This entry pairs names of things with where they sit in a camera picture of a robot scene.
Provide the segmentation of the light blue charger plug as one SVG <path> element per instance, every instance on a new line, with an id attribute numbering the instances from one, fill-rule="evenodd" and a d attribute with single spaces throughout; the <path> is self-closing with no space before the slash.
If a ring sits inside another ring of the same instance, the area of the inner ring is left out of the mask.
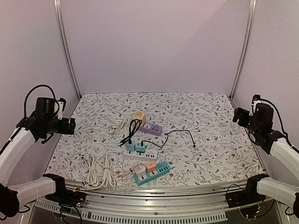
<path id="1" fill-rule="evenodd" d="M 135 151 L 135 142 L 126 142 L 125 147 L 129 154 L 132 153 Z"/>

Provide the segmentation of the beige cube socket adapter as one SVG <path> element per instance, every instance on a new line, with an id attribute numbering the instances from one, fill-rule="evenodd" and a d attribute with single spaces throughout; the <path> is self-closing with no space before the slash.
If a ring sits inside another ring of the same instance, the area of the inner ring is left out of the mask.
<path id="1" fill-rule="evenodd" d="M 145 120 L 146 120 L 146 115 L 144 112 L 135 112 L 133 117 L 132 117 L 132 120 L 141 120 L 142 121 L 142 124 L 145 123 Z"/>

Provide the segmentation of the teal charger plug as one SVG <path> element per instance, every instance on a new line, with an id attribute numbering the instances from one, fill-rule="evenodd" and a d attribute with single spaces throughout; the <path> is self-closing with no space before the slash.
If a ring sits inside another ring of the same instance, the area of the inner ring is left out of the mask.
<path id="1" fill-rule="evenodd" d="M 135 151 L 138 153 L 145 153 L 146 145 L 145 143 L 136 143 L 135 144 Z"/>

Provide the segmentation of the purple power strip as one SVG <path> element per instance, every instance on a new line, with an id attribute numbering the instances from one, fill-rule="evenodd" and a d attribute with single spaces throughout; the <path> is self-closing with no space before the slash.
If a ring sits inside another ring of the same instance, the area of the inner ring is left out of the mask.
<path id="1" fill-rule="evenodd" d="M 154 136 L 160 136 L 162 134 L 163 128 L 159 125 L 145 123 L 145 125 L 143 127 L 140 127 L 138 130 L 143 133 L 148 133 Z"/>

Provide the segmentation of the white charger adapter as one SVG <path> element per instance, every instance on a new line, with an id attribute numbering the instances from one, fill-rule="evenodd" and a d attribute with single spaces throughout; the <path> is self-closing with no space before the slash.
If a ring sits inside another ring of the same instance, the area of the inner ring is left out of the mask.
<path id="1" fill-rule="evenodd" d="M 146 168 L 144 166 L 140 166 L 135 170 L 135 174 L 138 179 L 144 179 L 146 177 Z"/>

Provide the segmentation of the white power strip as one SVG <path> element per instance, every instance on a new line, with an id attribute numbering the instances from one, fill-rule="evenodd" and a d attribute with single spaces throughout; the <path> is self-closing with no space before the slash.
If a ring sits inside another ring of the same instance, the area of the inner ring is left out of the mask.
<path id="1" fill-rule="evenodd" d="M 144 153 L 140 153 L 137 151 L 123 151 L 123 156 L 126 158 L 134 159 L 137 161 L 157 161 L 157 151 L 156 150 L 146 150 Z"/>

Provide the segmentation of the teal power strip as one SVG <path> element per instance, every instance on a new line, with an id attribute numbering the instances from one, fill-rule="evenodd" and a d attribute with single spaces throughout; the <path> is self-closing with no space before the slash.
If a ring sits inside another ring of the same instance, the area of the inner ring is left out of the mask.
<path id="1" fill-rule="evenodd" d="M 138 179 L 136 174 L 134 174 L 135 182 L 138 186 L 149 183 L 157 178 L 160 178 L 170 172 L 170 166 L 168 162 L 164 161 L 161 163 L 157 163 L 157 170 L 154 173 L 148 173 L 146 171 L 146 177 L 144 179 Z"/>

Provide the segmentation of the pink charger plug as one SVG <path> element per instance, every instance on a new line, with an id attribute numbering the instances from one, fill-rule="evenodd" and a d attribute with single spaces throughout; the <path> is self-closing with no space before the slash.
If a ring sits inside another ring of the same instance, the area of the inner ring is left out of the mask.
<path id="1" fill-rule="evenodd" d="M 157 170 L 157 163 L 155 161 L 151 161 L 147 163 L 145 167 L 148 173 L 154 173 Z"/>

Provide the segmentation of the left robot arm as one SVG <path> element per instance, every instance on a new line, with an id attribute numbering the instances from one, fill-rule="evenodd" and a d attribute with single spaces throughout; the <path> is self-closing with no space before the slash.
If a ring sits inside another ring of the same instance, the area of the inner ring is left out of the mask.
<path id="1" fill-rule="evenodd" d="M 54 134 L 73 135 L 75 120 L 64 118 L 65 99 L 37 98 L 36 108 L 30 116 L 23 111 L 23 118 L 0 150 L 0 212 L 14 217 L 20 208 L 43 196 L 56 198 L 60 203 L 69 199 L 69 190 L 63 177 L 44 174 L 26 183 L 9 186 L 10 176 L 28 149 L 38 141 L 47 143 Z"/>

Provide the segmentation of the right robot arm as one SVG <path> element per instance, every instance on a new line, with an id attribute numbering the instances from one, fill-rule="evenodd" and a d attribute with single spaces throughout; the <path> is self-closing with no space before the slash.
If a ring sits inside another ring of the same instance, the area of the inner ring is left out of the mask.
<path id="1" fill-rule="evenodd" d="M 290 144 L 287 134 L 273 130 L 273 107 L 255 100 L 251 110 L 240 107 L 234 111 L 233 122 L 248 130 L 254 137 L 254 144 L 273 156 L 299 177 L 299 151 Z M 255 175 L 247 180 L 242 200 L 252 203 L 260 196 L 268 196 L 293 210 L 290 215 L 299 216 L 299 188 L 277 181 L 266 174 Z"/>

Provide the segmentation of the floral table mat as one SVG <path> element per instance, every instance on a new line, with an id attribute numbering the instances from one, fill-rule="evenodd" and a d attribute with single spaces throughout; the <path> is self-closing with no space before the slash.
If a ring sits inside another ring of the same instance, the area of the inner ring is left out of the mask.
<path id="1" fill-rule="evenodd" d="M 120 185 L 135 186 L 127 172 L 138 161 L 124 157 L 121 145 L 135 112 L 144 112 L 146 123 L 163 131 L 160 136 L 138 131 L 132 141 L 156 150 L 157 162 L 166 161 L 171 168 L 148 188 L 241 181 L 263 170 L 245 130 L 232 121 L 234 109 L 224 94 L 108 93 L 80 99 L 72 114 L 75 133 L 60 138 L 46 172 L 91 181 L 87 163 L 97 159 L 102 178 L 108 160 Z"/>

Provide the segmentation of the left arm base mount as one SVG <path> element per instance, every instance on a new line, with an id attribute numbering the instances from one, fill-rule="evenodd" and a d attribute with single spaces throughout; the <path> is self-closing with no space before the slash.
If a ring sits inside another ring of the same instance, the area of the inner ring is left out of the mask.
<path id="1" fill-rule="evenodd" d="M 63 206 L 82 208 L 86 205 L 86 193 L 81 192 L 80 188 L 66 189 L 65 192 L 56 192 L 46 195 L 45 198 L 57 202 Z"/>

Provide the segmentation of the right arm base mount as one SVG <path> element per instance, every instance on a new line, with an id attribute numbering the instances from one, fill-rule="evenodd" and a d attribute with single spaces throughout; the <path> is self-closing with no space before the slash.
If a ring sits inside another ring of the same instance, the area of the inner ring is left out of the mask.
<path id="1" fill-rule="evenodd" d="M 266 196 L 258 193 L 252 193 L 237 184 L 228 187 L 225 193 L 225 199 L 229 208 L 240 209 L 240 214 L 247 220 L 256 219 L 261 211 Z"/>

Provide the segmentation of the aluminium front rail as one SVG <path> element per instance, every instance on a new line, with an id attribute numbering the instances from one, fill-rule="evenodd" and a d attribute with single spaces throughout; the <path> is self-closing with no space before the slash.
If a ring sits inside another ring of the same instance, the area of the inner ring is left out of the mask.
<path id="1" fill-rule="evenodd" d="M 21 217 L 23 224 L 296 224 L 285 214 L 286 206 L 270 198 L 261 203 L 261 212 L 249 218 L 252 204 L 230 208 L 228 192 L 236 185 L 220 183 L 190 187 L 140 188 L 118 186 L 88 191 L 86 203 L 63 213 L 57 203 L 40 198 Z"/>

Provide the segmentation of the aluminium frame post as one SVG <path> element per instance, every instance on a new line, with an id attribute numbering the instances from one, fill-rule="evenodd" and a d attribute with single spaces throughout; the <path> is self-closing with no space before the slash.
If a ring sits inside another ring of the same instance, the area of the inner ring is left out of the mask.
<path id="1" fill-rule="evenodd" d="M 63 20 L 63 13 L 62 13 L 62 6 L 61 6 L 61 1 L 60 0 L 53 0 L 54 4 L 54 11 L 55 11 L 55 16 L 56 16 L 56 21 L 57 21 L 57 28 L 58 28 L 58 33 L 60 36 L 60 42 L 62 45 L 62 50 L 64 53 L 65 57 L 65 62 L 67 66 L 67 70 L 70 76 L 71 84 L 74 90 L 74 93 L 77 97 L 78 100 L 81 99 L 82 94 L 80 92 L 78 80 L 75 74 L 75 70 L 73 67 L 72 59 L 71 59 L 71 54 L 67 42 L 67 36 L 66 36 L 66 31 L 64 27 L 64 20 Z"/>
<path id="2" fill-rule="evenodd" d="M 251 38 L 252 29 L 253 29 L 253 25 L 254 25 L 254 19 L 255 19 L 256 2 L 257 2 L 256 0 L 249 1 L 249 11 L 248 11 L 248 18 L 247 18 L 246 27 L 245 27 L 245 35 L 244 35 L 244 39 L 243 39 L 242 50 L 241 50 L 240 58 L 238 61 L 232 88 L 231 88 L 231 91 L 229 94 L 229 98 L 232 101 L 236 96 L 236 92 L 237 92 L 237 89 L 238 89 L 238 86 L 239 86 L 239 83 L 241 80 L 242 71 L 243 71 L 243 68 L 245 65 L 247 52 L 249 49 L 250 38 Z"/>

